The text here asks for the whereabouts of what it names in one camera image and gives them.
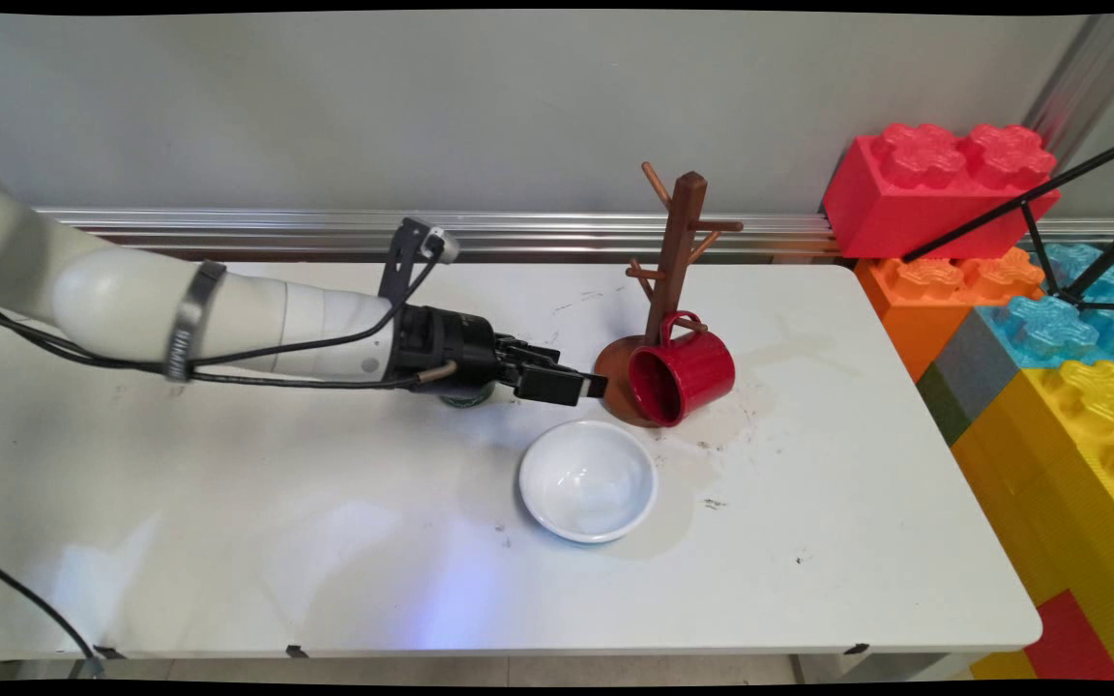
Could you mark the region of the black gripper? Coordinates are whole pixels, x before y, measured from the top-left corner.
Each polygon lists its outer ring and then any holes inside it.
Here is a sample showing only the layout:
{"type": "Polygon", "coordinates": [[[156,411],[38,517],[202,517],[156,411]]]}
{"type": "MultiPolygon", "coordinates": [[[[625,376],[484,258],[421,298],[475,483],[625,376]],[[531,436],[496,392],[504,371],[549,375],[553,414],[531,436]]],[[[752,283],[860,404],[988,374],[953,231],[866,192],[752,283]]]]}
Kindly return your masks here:
{"type": "Polygon", "coordinates": [[[428,305],[404,305],[394,320],[393,378],[401,380],[455,363],[451,375],[420,389],[481,389],[514,385],[521,400],[576,406],[605,396],[607,378],[560,365],[560,351],[498,334],[490,322],[428,305]]]}

